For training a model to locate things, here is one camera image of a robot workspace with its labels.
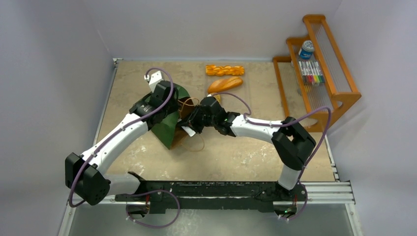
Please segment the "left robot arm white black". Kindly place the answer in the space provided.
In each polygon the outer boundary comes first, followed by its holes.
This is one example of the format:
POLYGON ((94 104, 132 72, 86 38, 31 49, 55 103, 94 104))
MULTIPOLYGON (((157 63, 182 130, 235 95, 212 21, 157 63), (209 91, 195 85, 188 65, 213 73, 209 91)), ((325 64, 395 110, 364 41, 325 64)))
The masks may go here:
POLYGON ((81 155, 65 159, 65 184, 70 188, 68 204, 77 207, 73 196, 94 206, 110 195, 128 194, 134 201, 145 198, 146 187, 137 174, 109 175, 112 163, 139 137, 178 111, 178 87, 168 81, 156 83, 153 90, 134 103, 123 120, 101 141, 81 155))

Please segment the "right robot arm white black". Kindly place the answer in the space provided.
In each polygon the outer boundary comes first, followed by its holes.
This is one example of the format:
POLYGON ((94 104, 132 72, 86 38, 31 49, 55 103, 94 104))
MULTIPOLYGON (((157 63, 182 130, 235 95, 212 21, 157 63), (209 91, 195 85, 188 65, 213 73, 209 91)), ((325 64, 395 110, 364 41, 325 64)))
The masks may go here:
POLYGON ((274 145, 283 163, 276 187, 277 196, 282 200, 295 194, 301 171, 316 146, 316 141, 293 117, 270 124, 259 119, 249 120, 243 114, 227 112, 214 97, 204 98, 178 125, 196 133, 213 127, 225 136, 248 137, 274 145))

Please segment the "metal tongs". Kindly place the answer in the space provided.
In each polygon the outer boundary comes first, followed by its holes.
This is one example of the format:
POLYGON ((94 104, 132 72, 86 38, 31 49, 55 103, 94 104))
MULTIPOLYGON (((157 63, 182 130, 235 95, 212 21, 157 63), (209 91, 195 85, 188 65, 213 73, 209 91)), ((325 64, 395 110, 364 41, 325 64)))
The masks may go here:
POLYGON ((190 127, 182 126, 181 128, 187 133, 189 137, 193 137, 196 134, 196 132, 190 127))

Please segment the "green brown paper bag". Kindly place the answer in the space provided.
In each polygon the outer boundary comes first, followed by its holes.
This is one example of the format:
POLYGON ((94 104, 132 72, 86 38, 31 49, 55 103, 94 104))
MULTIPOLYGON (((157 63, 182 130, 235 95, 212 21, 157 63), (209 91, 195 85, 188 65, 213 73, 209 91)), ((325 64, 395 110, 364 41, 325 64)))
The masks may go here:
POLYGON ((190 114, 195 106, 199 104, 199 100, 190 97, 185 88, 180 85, 177 85, 177 88, 179 92, 178 111, 168 115, 161 123, 155 125, 151 129, 151 132, 167 149, 174 149, 177 146, 182 145, 184 139, 188 137, 181 126, 177 126, 177 123, 190 114))

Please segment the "orange fake baguette loaf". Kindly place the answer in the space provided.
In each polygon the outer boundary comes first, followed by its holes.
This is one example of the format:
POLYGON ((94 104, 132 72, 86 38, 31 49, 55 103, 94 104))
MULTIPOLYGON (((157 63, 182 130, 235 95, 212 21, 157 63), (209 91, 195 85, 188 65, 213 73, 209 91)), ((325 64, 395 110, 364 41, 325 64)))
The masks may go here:
POLYGON ((207 93, 217 93, 227 91, 243 84, 243 79, 237 76, 226 78, 226 79, 218 79, 212 82, 208 89, 207 93))

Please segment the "orange braided fake bread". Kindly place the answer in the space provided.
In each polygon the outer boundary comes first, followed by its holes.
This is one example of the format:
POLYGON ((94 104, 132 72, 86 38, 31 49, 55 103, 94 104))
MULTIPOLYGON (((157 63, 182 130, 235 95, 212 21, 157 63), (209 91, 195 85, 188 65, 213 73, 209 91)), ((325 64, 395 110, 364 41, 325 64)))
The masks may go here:
POLYGON ((206 74, 208 76, 241 76, 244 75, 245 69, 243 66, 216 66, 206 65, 206 74))

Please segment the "brown fake bread slice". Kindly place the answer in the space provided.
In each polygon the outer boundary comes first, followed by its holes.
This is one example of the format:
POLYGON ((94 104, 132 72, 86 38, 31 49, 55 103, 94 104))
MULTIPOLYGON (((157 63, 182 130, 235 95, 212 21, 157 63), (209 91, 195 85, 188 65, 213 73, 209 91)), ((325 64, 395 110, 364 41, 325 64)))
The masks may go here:
POLYGON ((221 95, 219 95, 219 94, 213 95, 212 94, 212 97, 214 97, 219 103, 221 103, 221 95))

